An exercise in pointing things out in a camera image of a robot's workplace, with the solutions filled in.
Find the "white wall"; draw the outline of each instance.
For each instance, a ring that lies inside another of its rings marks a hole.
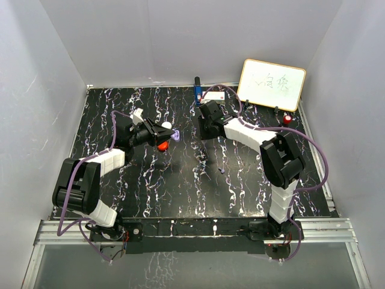
[[[374,288],[384,288],[385,2],[345,1],[310,67],[303,99],[330,163],[338,210],[350,217]]]
[[[40,0],[86,84],[238,82],[245,59],[307,68],[341,0]]]
[[[20,288],[85,84],[38,0],[0,0],[0,287]]]

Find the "small purple object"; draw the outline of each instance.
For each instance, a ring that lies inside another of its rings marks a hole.
[[[179,141],[179,140],[180,140],[179,130],[178,130],[178,129],[175,129],[174,132],[175,132],[175,133],[171,135],[171,138],[172,138],[174,141]]]

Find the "red object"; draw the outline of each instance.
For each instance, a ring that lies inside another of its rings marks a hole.
[[[168,141],[165,141],[164,143],[161,143],[161,144],[158,146],[158,149],[159,149],[161,152],[165,152],[165,151],[168,149]]]
[[[284,125],[288,125],[289,123],[291,123],[291,121],[292,121],[291,116],[284,116],[283,117],[283,124]]]

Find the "whiteboard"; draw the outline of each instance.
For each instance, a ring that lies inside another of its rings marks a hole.
[[[246,59],[238,96],[252,104],[296,111],[305,76],[302,68]]]

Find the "whiteboard eraser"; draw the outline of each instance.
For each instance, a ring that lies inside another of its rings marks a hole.
[[[201,104],[209,101],[215,101],[218,104],[224,104],[224,92],[207,92],[204,99],[200,100]]]

